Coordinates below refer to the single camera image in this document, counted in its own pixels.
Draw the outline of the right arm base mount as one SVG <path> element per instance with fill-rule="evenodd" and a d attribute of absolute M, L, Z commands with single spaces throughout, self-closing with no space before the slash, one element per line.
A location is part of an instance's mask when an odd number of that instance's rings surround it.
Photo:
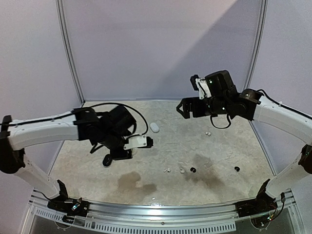
<path fill-rule="evenodd" d="M 239 201 L 234 204 L 239 217 L 252 216 L 269 211 L 273 211 L 273 214 L 269 216 L 268 220 L 272 220 L 278 216 L 276 198 L 272 198 L 266 194 L 269 181 L 270 179 L 262 184 L 255 198 Z"/>

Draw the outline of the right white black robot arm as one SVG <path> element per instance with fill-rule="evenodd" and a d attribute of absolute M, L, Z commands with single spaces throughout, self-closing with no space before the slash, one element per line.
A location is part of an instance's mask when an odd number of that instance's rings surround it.
<path fill-rule="evenodd" d="M 280 129 L 304 142 L 299 156 L 273 179 L 266 181 L 252 202 L 255 212 L 261 213 L 282 192 L 312 173 L 312 117 L 270 98 L 263 90 L 237 91 L 227 70 L 200 78 L 190 78 L 198 97 L 183 98 L 176 111 L 185 119 L 226 115 L 227 121 L 242 117 Z"/>

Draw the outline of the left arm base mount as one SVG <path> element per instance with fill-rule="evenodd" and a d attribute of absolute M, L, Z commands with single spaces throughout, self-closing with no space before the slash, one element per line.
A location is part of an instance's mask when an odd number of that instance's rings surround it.
<path fill-rule="evenodd" d="M 89 212 L 90 203 L 82 198 L 70 198 L 66 186 L 57 180 L 60 191 L 56 198 L 49 198 L 47 208 L 58 212 L 67 213 L 68 216 L 86 217 Z"/>

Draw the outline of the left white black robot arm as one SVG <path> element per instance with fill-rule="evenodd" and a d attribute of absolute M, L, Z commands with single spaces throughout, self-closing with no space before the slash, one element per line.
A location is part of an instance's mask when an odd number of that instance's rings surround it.
<path fill-rule="evenodd" d="M 137 123 L 128 109 L 118 104 L 108 112 L 91 107 L 76 108 L 64 114 L 32 120 L 13 120 L 5 116 L 0 124 L 0 170 L 13 174 L 39 189 L 63 212 L 73 204 L 66 186 L 51 178 L 25 155 L 25 148 L 61 140 L 88 140 L 92 151 L 102 145 L 109 149 L 104 165 L 113 160 L 132 158 L 132 149 L 145 147 L 145 135 L 135 135 L 129 128 Z"/>

